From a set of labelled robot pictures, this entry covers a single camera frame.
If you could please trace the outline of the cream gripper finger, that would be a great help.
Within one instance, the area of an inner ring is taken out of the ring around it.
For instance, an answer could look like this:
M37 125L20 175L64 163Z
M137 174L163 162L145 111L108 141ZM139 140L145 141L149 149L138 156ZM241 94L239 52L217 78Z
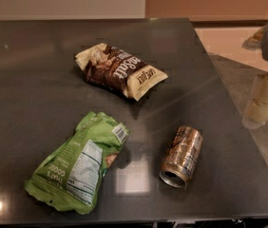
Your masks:
M258 129L268 121L268 72L259 74L253 83L250 98L244 109L242 124Z

